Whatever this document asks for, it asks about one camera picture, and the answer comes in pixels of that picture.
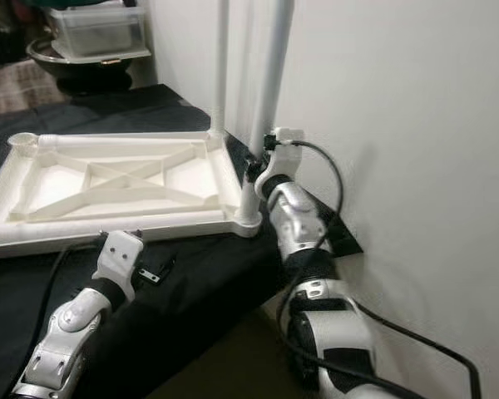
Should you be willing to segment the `black tablecloth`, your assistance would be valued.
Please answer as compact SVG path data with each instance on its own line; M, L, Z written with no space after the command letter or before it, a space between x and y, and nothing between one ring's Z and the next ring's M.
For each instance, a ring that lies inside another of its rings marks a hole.
M208 128L197 109L166 85L0 114L0 164L17 133L82 135L175 132ZM41 296L55 273L48 309L72 299L89 281L100 250L67 250L0 259L0 399L6 399L32 349ZM218 234L148 244L148 265L173 259L156 286L140 292L100 326L86 349L74 399L146 399L203 357L243 319L288 282L276 238L265 228L254 239Z

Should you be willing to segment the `white plastic children table top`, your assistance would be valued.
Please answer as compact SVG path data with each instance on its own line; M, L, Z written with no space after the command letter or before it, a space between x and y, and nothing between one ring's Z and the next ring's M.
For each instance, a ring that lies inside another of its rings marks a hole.
M102 145L86 149L40 149L39 135L18 133L7 140L0 167L0 224L51 223L91 218L170 215L220 210L234 221L241 184L220 137L207 131L113 134L199 135L204 144ZM0 259L51 254L71 237L52 242L3 244Z

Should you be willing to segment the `black wok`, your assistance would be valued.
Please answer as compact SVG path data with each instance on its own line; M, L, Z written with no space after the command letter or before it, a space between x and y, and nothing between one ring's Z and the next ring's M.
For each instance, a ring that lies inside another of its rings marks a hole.
M30 42L26 54L55 79L58 90L68 96L94 96L130 90L128 69L133 58L105 58L92 63L74 63L52 48L52 39Z

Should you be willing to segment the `clear plastic storage bin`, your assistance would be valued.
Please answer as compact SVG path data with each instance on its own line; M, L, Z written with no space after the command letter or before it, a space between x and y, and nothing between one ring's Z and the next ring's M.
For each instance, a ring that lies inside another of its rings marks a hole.
M146 10L123 3L102 3L47 10L53 49L68 61L147 53L143 33Z

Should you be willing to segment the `dark green pot lid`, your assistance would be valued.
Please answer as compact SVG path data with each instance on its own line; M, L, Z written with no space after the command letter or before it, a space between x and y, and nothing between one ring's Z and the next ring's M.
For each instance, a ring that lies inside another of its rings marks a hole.
M69 7L90 7L107 2L116 2L122 7L136 7L138 0L21 0L29 7L55 8L55 10L67 10Z

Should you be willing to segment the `patterned cloth covered table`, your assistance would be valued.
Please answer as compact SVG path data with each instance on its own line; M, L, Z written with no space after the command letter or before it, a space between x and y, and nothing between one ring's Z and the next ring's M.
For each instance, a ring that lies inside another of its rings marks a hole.
M64 102L55 77L30 60L0 65L0 114Z

